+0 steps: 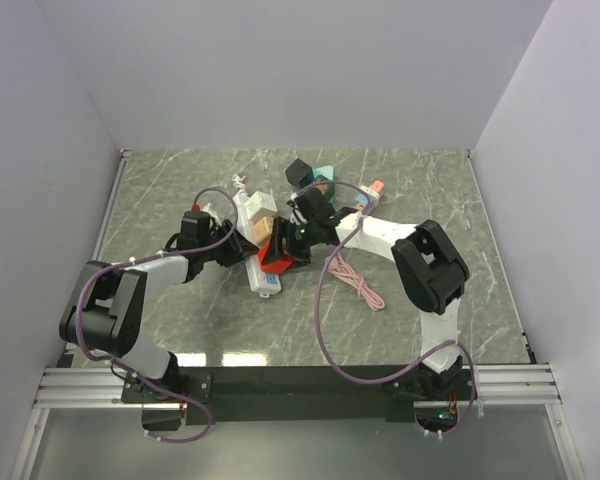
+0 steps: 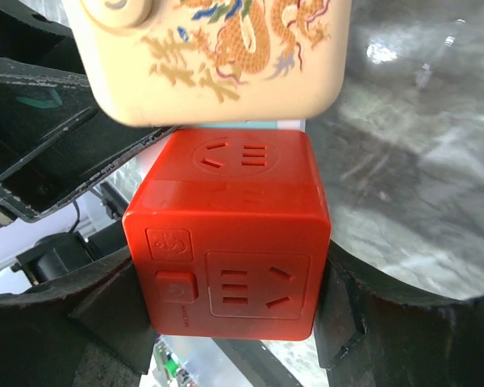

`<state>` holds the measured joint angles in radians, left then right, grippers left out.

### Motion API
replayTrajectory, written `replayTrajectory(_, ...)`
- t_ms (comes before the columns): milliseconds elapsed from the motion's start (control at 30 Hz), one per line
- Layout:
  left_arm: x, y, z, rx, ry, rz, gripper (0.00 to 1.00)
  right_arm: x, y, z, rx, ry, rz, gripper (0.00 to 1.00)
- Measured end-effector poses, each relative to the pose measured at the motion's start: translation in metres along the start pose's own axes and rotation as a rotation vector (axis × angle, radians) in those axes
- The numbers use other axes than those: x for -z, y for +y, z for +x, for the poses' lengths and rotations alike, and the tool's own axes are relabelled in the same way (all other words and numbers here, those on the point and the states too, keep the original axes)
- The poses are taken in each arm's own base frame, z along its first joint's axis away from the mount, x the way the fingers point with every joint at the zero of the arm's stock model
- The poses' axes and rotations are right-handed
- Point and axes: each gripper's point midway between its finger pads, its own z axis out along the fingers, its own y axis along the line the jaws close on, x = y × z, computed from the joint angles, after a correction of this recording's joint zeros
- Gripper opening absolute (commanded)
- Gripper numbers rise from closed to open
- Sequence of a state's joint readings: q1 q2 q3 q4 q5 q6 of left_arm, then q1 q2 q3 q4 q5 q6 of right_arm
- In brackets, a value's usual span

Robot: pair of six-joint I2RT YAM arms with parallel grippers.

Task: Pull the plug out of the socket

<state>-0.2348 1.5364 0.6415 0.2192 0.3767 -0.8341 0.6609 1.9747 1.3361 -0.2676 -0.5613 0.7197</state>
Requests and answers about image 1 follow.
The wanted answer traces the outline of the beige cube socket adapter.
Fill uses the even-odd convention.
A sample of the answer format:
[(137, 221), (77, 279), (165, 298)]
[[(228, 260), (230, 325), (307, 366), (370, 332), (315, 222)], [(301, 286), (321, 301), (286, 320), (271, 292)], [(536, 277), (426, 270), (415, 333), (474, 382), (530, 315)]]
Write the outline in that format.
[(255, 244), (259, 246), (267, 245), (273, 234), (274, 218), (264, 216), (255, 222), (252, 226), (252, 236)]

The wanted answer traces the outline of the white cube socket adapter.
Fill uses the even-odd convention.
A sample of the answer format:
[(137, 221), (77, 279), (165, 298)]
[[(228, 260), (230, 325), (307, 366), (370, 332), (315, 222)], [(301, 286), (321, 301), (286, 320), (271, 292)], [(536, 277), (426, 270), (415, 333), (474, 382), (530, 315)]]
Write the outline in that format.
[(264, 217), (275, 217), (278, 209), (271, 194), (257, 191), (246, 201), (245, 212), (248, 220), (255, 224)]

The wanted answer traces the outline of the red cube socket adapter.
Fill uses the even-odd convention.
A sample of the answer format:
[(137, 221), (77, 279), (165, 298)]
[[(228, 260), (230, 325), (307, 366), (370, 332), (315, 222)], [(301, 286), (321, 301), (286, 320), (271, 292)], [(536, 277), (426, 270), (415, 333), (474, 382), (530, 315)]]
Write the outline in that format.
[(284, 245), (263, 246), (257, 256), (261, 270), (268, 274), (282, 275), (294, 263), (294, 259), (285, 251)]

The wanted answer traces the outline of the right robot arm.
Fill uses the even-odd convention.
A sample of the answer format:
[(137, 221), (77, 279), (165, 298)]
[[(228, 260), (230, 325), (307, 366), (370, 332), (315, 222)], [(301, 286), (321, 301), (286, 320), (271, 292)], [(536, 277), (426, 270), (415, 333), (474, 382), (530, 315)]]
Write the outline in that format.
[(345, 247), (359, 249), (392, 261), (408, 299), (419, 311), (421, 353), (408, 366), (373, 382), (401, 382), (413, 374), (424, 395), (444, 397), (469, 357), (458, 342), (458, 312), (470, 278), (444, 229), (434, 220), (400, 224), (352, 207), (335, 209), (315, 188), (293, 203), (302, 221), (275, 218), (269, 243), (259, 253), (262, 268), (283, 273), (305, 266), (316, 245), (331, 245), (335, 254)]

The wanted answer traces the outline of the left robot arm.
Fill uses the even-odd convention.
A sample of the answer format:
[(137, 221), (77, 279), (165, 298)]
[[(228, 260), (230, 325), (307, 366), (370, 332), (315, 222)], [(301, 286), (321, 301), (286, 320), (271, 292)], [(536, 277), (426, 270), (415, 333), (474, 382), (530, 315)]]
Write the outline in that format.
[(207, 214), (187, 212), (180, 231), (151, 261), (124, 269), (87, 262), (59, 322), (59, 336), (79, 344), (76, 312), (81, 311), (86, 347), (124, 363), (145, 378), (144, 389), (153, 399), (169, 401), (183, 390), (179, 365), (175, 354), (140, 334), (145, 301), (192, 281), (207, 262), (230, 267), (258, 250), (231, 221), (218, 223)]

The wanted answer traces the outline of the pink power strip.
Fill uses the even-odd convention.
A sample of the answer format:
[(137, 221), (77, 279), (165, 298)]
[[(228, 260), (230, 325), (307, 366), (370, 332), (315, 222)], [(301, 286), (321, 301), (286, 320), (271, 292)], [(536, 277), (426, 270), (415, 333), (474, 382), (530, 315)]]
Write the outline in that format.
[(375, 180), (368, 186), (361, 185), (356, 195), (355, 208), (359, 211), (373, 210), (378, 205), (383, 190), (384, 183), (380, 180)]

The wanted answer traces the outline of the white power strip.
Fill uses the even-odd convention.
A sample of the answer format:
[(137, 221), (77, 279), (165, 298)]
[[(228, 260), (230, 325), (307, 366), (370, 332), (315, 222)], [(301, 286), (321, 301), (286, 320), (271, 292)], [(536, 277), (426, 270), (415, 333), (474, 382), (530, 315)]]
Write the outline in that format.
[[(250, 222), (246, 210), (249, 196), (244, 192), (237, 192), (233, 200), (238, 208), (238, 231), (251, 243), (255, 243), (252, 235), (253, 224)], [(269, 298), (278, 294), (282, 287), (278, 275), (266, 273), (261, 270), (257, 254), (250, 255), (245, 260), (245, 268), (249, 280), (250, 290), (261, 298)]]

